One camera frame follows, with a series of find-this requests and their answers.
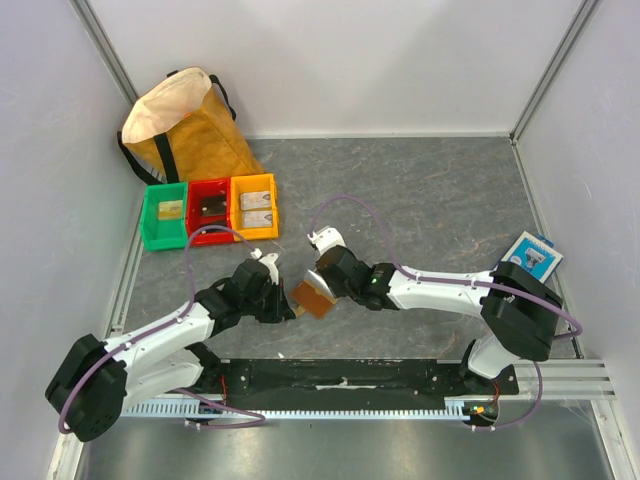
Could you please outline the brown leather card holder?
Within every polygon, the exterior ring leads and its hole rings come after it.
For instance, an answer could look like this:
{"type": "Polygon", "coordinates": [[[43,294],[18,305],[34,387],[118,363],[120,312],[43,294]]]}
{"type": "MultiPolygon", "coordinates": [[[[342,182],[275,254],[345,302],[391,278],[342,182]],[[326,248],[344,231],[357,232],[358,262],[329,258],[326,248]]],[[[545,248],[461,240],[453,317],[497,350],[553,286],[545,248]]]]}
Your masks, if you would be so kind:
{"type": "Polygon", "coordinates": [[[337,298],[325,280],[312,270],[306,271],[303,280],[291,290],[290,297],[296,304],[294,313],[297,317],[308,313],[322,319],[337,304],[337,298]]]}

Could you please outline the white VIP card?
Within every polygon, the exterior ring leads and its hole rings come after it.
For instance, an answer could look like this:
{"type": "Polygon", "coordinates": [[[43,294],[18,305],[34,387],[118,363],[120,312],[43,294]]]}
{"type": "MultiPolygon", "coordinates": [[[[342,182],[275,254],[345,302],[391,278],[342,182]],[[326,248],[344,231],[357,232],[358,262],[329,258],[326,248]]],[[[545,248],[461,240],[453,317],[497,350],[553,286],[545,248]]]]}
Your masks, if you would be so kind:
{"type": "Polygon", "coordinates": [[[242,213],[244,228],[271,228],[274,224],[272,210],[250,210],[242,213]]]}

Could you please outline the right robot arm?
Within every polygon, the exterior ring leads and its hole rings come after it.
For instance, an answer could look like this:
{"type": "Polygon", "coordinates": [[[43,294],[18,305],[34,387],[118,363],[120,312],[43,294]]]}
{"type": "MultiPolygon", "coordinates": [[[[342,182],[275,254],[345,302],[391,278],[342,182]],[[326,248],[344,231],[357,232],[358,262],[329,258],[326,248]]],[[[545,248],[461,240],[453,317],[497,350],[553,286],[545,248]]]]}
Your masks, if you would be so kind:
{"type": "Polygon", "coordinates": [[[438,273],[367,265],[342,245],[323,251],[312,285],[333,299],[350,298],[371,310],[428,309],[479,318],[489,333],[471,342],[458,381],[477,394],[517,360],[545,362],[556,335],[562,299],[522,267],[500,262],[490,271],[438,273]]]}

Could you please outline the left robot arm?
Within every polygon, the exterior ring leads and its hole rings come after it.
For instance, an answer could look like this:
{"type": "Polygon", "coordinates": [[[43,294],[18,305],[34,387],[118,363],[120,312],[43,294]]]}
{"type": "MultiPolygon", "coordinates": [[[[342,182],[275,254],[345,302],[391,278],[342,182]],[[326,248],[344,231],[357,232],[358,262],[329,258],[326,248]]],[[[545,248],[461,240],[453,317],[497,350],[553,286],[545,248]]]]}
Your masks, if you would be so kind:
{"type": "Polygon", "coordinates": [[[157,395],[216,388],[219,358],[206,341],[244,317],[280,323],[295,317],[277,267],[267,254],[197,292],[178,310],[119,337],[76,340],[45,390],[58,429],[89,442],[129,408],[157,395]]]}

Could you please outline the silver VIP card in bin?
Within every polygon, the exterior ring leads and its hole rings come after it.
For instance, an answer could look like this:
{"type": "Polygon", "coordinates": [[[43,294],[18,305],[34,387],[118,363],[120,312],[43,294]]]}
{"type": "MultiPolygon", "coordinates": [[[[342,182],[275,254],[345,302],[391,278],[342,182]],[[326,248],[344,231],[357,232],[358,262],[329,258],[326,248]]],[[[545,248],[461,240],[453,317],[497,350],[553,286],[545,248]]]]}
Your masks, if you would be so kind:
{"type": "Polygon", "coordinates": [[[240,206],[243,211],[270,209],[272,205],[271,192],[255,191],[240,195],[240,206]]]}

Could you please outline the black VIP card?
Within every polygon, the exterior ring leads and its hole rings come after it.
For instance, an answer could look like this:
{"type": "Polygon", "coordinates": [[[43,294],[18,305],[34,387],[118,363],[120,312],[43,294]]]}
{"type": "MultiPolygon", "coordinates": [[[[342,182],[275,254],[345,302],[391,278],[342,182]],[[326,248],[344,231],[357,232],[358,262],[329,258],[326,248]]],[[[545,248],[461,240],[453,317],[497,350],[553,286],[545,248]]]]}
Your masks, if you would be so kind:
{"type": "Polygon", "coordinates": [[[203,197],[200,203],[202,209],[225,209],[227,211],[227,199],[225,195],[203,197]]]}

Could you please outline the gold card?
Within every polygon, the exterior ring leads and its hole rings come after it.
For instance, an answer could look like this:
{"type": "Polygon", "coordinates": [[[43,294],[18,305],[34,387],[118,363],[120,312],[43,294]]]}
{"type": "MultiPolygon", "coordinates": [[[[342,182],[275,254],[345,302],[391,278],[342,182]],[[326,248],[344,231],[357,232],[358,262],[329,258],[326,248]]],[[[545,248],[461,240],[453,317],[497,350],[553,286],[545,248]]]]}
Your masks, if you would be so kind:
{"type": "Polygon", "coordinates": [[[182,200],[162,201],[158,203],[157,218],[159,221],[180,220],[182,212],[182,200]]]}

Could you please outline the yellow plastic bin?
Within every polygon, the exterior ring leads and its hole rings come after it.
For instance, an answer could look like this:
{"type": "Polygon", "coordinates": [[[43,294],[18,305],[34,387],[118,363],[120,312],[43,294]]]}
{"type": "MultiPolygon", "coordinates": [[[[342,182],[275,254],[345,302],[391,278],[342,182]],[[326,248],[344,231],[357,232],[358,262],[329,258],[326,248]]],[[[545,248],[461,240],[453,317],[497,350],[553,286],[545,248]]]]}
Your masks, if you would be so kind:
{"type": "Polygon", "coordinates": [[[277,186],[272,173],[231,178],[231,227],[247,240],[280,236],[277,186]]]}

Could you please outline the red plastic bin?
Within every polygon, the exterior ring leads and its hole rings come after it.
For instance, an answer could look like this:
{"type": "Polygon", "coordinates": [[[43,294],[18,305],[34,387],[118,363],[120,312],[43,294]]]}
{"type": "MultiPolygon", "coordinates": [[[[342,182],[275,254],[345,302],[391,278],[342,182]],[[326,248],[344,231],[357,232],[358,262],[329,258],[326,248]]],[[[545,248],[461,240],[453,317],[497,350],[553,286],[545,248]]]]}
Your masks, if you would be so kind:
{"type": "Polygon", "coordinates": [[[234,242],[233,234],[227,231],[231,227],[230,201],[229,178],[189,183],[185,220],[187,234],[191,236],[207,226],[192,240],[192,247],[234,242]]]}

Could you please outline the green plastic bin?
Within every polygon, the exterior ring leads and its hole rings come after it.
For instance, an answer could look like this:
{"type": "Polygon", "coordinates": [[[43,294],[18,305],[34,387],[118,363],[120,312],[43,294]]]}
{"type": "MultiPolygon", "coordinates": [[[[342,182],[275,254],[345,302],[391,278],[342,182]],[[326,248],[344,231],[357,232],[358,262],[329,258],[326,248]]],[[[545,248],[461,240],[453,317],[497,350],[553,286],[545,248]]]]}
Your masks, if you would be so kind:
{"type": "Polygon", "coordinates": [[[187,243],[187,183],[147,186],[139,222],[147,251],[183,248],[187,243]]]}

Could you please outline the tan paper tote bag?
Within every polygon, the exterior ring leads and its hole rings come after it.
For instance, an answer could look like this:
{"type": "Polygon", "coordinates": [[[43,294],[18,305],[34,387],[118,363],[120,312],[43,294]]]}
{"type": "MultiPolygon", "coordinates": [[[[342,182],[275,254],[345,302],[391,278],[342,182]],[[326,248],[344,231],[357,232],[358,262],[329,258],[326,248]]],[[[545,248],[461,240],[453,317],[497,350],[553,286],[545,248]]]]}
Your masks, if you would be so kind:
{"type": "Polygon", "coordinates": [[[236,125],[219,78],[199,67],[169,74],[134,104],[117,143],[134,173],[148,185],[263,174],[236,125]]]}

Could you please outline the blue razor box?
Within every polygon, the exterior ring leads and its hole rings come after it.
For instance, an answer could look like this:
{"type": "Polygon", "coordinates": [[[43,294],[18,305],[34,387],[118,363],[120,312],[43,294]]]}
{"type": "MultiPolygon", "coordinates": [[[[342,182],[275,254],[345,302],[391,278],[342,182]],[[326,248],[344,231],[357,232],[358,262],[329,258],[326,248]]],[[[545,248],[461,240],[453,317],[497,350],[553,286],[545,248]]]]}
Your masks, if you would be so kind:
{"type": "Polygon", "coordinates": [[[560,265],[564,256],[544,236],[523,231],[501,260],[522,267],[541,283],[545,283],[560,265]]]}

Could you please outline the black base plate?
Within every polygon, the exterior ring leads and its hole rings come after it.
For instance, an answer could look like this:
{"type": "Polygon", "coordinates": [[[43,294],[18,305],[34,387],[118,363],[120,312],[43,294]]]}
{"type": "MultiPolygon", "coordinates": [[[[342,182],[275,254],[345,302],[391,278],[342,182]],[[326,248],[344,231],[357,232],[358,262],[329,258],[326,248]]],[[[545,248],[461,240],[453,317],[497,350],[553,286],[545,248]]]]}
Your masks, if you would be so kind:
{"type": "Polygon", "coordinates": [[[466,372],[458,363],[432,359],[229,359],[205,368],[189,388],[222,394],[230,401],[278,390],[320,392],[353,387],[383,392],[424,392],[439,397],[516,395],[509,366],[494,380],[466,372]]]}

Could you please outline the aluminium front rail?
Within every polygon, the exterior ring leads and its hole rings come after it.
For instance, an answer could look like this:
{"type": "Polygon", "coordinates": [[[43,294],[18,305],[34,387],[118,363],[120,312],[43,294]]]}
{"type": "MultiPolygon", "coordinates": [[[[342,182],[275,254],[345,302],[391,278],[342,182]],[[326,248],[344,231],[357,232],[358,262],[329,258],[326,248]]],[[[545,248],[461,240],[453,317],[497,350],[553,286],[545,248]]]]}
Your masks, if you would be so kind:
{"type": "Polygon", "coordinates": [[[185,388],[189,392],[220,393],[233,401],[283,394],[297,399],[315,391],[374,391],[381,395],[515,396],[548,385],[561,392],[570,384],[586,381],[586,391],[609,389],[602,368],[587,363],[552,361],[547,365],[510,365],[496,378],[485,379],[466,366],[436,360],[285,360],[231,359],[209,361],[170,359],[150,372],[134,376],[110,363],[86,384],[101,391],[123,392],[125,402],[136,405],[148,398],[185,388]]]}

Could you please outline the aluminium corner post left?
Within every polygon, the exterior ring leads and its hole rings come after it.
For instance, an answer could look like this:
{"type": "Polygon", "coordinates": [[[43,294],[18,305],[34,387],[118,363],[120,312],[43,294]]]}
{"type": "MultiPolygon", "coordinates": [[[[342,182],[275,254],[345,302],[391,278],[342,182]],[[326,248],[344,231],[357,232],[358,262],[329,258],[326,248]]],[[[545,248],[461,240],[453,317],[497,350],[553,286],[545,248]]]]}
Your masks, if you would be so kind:
{"type": "Polygon", "coordinates": [[[138,92],[91,2],[88,0],[70,0],[70,4],[107,66],[116,85],[129,104],[133,105],[138,99],[138,92]]]}

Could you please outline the aluminium corner post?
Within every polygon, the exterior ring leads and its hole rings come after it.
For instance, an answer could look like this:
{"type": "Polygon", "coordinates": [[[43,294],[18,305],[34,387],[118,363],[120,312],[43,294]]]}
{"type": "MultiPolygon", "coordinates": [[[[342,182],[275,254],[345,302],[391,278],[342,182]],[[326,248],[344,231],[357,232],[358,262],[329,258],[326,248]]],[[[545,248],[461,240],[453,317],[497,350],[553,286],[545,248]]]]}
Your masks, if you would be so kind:
{"type": "Polygon", "coordinates": [[[580,2],[578,9],[509,133],[510,143],[513,147],[519,143],[524,135],[600,4],[600,0],[583,0],[580,2]]]}
{"type": "Polygon", "coordinates": [[[129,104],[133,105],[138,99],[138,92],[91,2],[88,0],[70,0],[70,4],[107,66],[116,85],[129,104]]]}

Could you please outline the aluminium corner post right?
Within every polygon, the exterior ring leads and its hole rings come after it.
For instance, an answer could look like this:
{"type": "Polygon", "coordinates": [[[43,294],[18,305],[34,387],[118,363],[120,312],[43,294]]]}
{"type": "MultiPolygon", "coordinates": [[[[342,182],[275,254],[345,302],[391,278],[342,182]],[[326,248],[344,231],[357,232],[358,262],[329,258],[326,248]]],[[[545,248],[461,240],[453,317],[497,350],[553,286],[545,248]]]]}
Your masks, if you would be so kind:
{"type": "Polygon", "coordinates": [[[519,143],[524,135],[600,4],[600,0],[583,0],[580,2],[578,9],[509,133],[510,143],[513,147],[519,143]]]}

